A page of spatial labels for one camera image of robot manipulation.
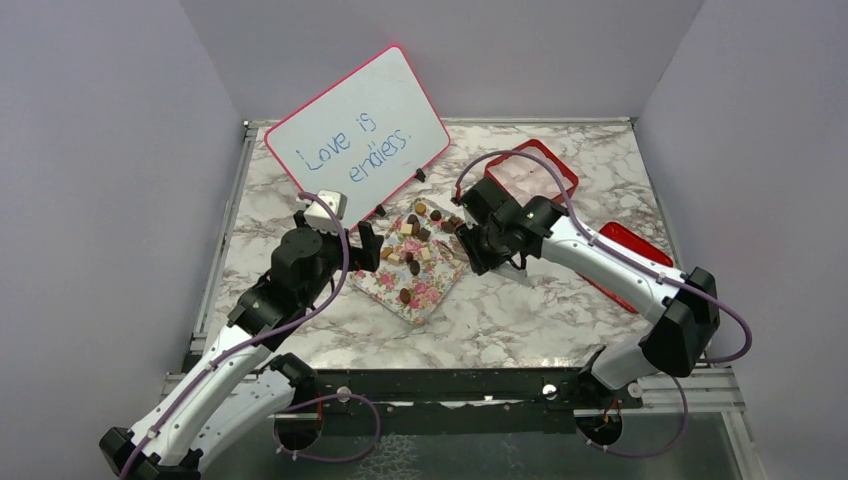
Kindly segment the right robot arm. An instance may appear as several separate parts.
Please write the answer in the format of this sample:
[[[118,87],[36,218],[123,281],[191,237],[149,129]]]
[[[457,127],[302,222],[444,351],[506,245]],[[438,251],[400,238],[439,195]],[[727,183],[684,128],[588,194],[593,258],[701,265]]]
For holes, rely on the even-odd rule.
[[[581,369],[577,393],[585,404],[600,407],[617,390],[658,372],[691,375],[719,325],[705,298],[715,291],[711,273],[657,265],[587,229],[564,204],[535,196],[520,205],[490,178],[453,201],[466,215],[455,235],[475,274],[503,266],[523,270],[529,257],[545,260],[610,291],[649,322],[641,334],[596,352]]]

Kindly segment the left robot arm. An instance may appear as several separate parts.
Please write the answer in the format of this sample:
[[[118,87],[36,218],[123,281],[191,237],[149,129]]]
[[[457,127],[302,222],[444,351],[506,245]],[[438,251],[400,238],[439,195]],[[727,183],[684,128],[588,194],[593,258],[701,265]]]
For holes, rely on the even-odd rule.
[[[340,278],[373,272],[383,238],[370,223],[348,233],[321,232],[299,220],[271,254],[270,269],[247,289],[201,359],[150,413],[129,428],[112,427],[99,448],[121,479],[198,479],[236,440],[271,413],[306,408],[314,372],[277,348],[321,311],[326,289]]]

